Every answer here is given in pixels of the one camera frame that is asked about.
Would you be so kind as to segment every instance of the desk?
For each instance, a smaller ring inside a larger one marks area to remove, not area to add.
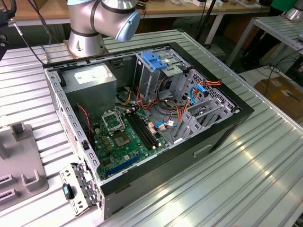
[[[161,17],[188,17],[200,16],[203,7],[198,7],[192,3],[185,3],[184,5],[176,5],[169,0],[165,2],[147,2],[146,3],[146,18],[161,18]],[[247,14],[269,12],[269,7],[261,8],[246,8],[241,4],[233,6],[230,2],[224,3],[222,7],[215,7],[211,15],[216,15],[212,29],[206,39],[206,43],[210,44],[224,15],[227,14]],[[69,11],[65,0],[48,0],[40,9],[41,15],[46,20],[47,24],[68,24]],[[15,19],[19,26],[40,25],[41,22],[37,14],[28,10],[18,9]]]
[[[0,127],[30,124],[49,189],[0,212],[3,226],[292,226],[303,211],[303,129],[189,35],[177,30],[104,39],[110,52],[177,42],[255,111],[212,154],[102,223],[95,208],[75,218],[59,171],[74,161],[41,64],[28,48],[0,62]],[[50,62],[71,59],[64,44],[45,46]],[[34,47],[43,60],[44,51]]]
[[[231,66],[254,26],[261,28],[284,44],[284,47],[278,54],[278,58],[275,60],[274,64],[278,63],[283,58],[283,53],[287,46],[301,54],[303,53],[303,42],[298,39],[298,36],[303,34],[303,22],[292,22],[283,16],[253,18],[229,57],[227,61],[228,66]]]

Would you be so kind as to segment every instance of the open computer tower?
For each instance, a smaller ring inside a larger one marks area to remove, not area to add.
[[[253,112],[176,43],[45,65],[77,162],[60,172],[75,216],[114,215],[215,151]]]

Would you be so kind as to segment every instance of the blue cable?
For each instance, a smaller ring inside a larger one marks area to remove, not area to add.
[[[155,127],[158,128],[162,124],[164,124],[164,122],[158,122],[158,123],[156,123]]]
[[[162,125],[162,124],[165,124],[165,125],[168,125],[168,124],[166,124],[166,123],[164,123],[164,122],[158,122],[157,124],[156,124],[156,128],[158,128],[160,125]]]
[[[192,93],[193,93],[193,89],[194,88],[197,88],[197,89],[199,89],[202,93],[204,93],[205,91],[207,91],[204,87],[202,87],[202,85],[196,85],[196,86],[193,86],[191,89],[190,89],[190,92],[189,92],[189,97],[190,97],[190,100],[193,102],[193,104],[194,105],[196,105],[196,102],[195,102],[195,100],[194,100],[194,98],[193,98],[193,95],[192,95]]]

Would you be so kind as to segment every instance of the slotted aluminum surface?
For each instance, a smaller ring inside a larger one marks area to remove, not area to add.
[[[254,23],[296,51],[303,48],[303,42],[298,39],[298,36],[303,34],[303,22],[292,22],[283,16],[278,16],[259,17]]]
[[[106,39],[113,51],[177,42],[252,106],[255,112],[226,142],[156,190],[102,223],[91,209],[79,218],[61,190],[59,171],[74,161],[41,65],[28,49],[0,62],[0,127],[26,121],[50,188],[0,212],[1,226],[291,226],[303,211],[303,130],[187,34],[177,30]],[[35,48],[43,57],[43,50]],[[70,59],[63,44],[46,47],[51,61]]]

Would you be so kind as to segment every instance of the gray holder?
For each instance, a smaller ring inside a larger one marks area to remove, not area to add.
[[[0,132],[0,211],[48,189],[30,125]]]

